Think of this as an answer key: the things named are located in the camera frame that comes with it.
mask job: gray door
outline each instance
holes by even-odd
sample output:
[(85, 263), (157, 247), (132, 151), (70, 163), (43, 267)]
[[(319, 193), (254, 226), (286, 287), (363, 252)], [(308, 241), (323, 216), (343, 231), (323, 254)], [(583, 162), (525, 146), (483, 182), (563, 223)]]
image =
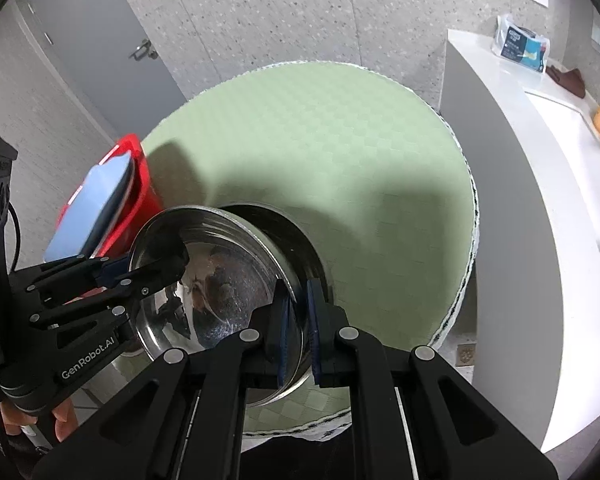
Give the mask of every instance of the gray door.
[(29, 0), (64, 70), (119, 136), (143, 138), (186, 102), (126, 0)]

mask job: white countertop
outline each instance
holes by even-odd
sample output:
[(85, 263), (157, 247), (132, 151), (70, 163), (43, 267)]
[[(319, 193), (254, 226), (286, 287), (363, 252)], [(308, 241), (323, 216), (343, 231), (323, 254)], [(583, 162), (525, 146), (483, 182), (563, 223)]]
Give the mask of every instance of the white countertop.
[(547, 451), (600, 415), (600, 250), (567, 159), (525, 93), (579, 110), (591, 128), (597, 105), (490, 46), (448, 32), (440, 108), (482, 215), (474, 385)]

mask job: speckled wall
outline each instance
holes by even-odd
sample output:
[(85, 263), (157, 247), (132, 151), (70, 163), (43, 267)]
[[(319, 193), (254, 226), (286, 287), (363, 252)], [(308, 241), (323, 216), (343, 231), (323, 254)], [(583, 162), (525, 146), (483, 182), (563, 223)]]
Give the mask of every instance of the speckled wall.
[(593, 4), (590, 0), (571, 0), (571, 21), (565, 67), (578, 68), (587, 90), (600, 103), (600, 53), (592, 46)]
[(0, 12), (0, 136), (19, 152), (11, 179), (11, 203), (22, 231), (18, 266), (32, 266), (40, 263), (60, 208), (111, 144), (52, 78), (10, 5)]
[(437, 107), (445, 31), (491, 34), (510, 11), (562, 60), (570, 0), (128, 0), (187, 98), (245, 70), (296, 59), (361, 64)]

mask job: black cable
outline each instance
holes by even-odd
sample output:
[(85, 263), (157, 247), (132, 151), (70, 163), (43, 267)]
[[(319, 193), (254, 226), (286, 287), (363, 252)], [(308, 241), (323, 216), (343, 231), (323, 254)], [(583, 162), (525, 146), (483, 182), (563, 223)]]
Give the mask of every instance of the black cable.
[(11, 272), (16, 270), (16, 265), (18, 264), (18, 258), (20, 257), (20, 223), (18, 222), (18, 215), (16, 215), (16, 210), (9, 202), (9, 213), (11, 213), (11, 219), (13, 219), (13, 227), (16, 230), (16, 250), (13, 255), (13, 261), (11, 263)]

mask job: metal screw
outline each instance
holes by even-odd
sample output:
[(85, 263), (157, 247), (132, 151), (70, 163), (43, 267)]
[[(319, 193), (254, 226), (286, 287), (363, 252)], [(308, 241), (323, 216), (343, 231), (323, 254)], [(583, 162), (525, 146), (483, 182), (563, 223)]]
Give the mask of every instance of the metal screw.
[(260, 332), (254, 330), (253, 328), (245, 328), (242, 332), (240, 332), (240, 339), (242, 339), (245, 343), (257, 341), (259, 337)]
[(164, 353), (163, 357), (170, 365), (174, 365), (184, 359), (184, 352), (179, 348), (171, 348)]
[(436, 356), (436, 353), (429, 346), (418, 346), (416, 348), (416, 357), (423, 361), (431, 361)]
[(357, 339), (360, 335), (360, 332), (358, 332), (358, 330), (353, 328), (352, 326), (344, 326), (340, 329), (338, 333), (340, 334), (341, 338), (347, 339), (349, 341)]

